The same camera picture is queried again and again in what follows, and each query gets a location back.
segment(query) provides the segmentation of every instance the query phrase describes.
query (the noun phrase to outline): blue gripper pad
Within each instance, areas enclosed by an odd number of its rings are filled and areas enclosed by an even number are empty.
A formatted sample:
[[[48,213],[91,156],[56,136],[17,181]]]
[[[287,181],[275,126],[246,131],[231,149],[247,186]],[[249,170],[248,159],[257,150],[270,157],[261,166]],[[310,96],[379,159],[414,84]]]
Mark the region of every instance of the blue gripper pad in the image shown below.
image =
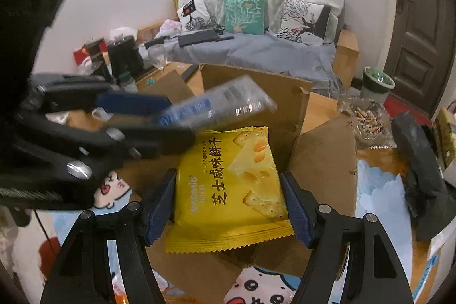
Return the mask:
[[[313,242],[311,220],[290,182],[295,182],[296,186],[299,187],[294,178],[290,179],[285,173],[280,174],[280,184],[285,197],[288,218],[295,232],[296,239],[304,243],[307,247],[310,247]]]
[[[141,219],[143,226],[146,226],[144,239],[149,246],[161,237],[172,213],[175,183],[176,170],[170,169],[161,184],[141,200],[143,204]]]
[[[97,95],[97,107],[107,113],[149,117],[171,106],[167,97],[109,91]]]

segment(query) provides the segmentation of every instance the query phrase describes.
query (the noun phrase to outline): green trash bin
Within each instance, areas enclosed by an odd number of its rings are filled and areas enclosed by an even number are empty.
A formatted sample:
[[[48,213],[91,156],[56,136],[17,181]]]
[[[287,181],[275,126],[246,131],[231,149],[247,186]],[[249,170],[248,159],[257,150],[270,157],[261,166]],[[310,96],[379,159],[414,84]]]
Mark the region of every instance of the green trash bin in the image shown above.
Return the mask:
[[[359,96],[384,104],[389,92],[395,86],[394,80],[389,75],[375,67],[367,66],[363,71],[363,88]]]

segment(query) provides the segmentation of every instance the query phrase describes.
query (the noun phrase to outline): white cup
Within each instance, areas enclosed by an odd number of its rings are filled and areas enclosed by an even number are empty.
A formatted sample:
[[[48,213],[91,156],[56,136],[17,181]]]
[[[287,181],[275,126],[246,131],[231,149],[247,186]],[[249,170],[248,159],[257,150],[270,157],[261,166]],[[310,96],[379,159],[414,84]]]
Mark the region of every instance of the white cup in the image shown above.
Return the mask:
[[[107,122],[111,117],[113,117],[113,114],[108,114],[103,108],[97,107],[92,111],[92,116],[94,119]]]

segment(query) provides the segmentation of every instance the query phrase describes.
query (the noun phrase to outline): clear plastic bottle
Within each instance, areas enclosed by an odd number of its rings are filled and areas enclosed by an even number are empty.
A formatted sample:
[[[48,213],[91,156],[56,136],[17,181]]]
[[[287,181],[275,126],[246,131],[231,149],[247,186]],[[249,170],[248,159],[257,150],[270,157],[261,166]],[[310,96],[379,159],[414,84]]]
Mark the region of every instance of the clear plastic bottle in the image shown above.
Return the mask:
[[[120,88],[128,93],[138,93],[138,87],[135,80],[131,77],[129,71],[125,71],[119,75]]]

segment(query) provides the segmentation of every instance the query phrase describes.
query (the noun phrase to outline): red mat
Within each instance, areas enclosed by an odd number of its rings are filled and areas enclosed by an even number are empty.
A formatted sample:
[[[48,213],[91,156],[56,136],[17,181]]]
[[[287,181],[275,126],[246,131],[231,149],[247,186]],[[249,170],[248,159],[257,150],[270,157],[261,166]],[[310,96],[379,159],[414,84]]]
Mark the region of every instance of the red mat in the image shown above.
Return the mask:
[[[384,106],[391,117],[395,117],[400,113],[410,111],[410,113],[415,118],[418,124],[432,126],[432,123],[426,114],[422,113],[421,111],[418,111],[416,108],[412,107],[407,102],[402,101],[401,99],[393,96],[392,94],[388,95]]]

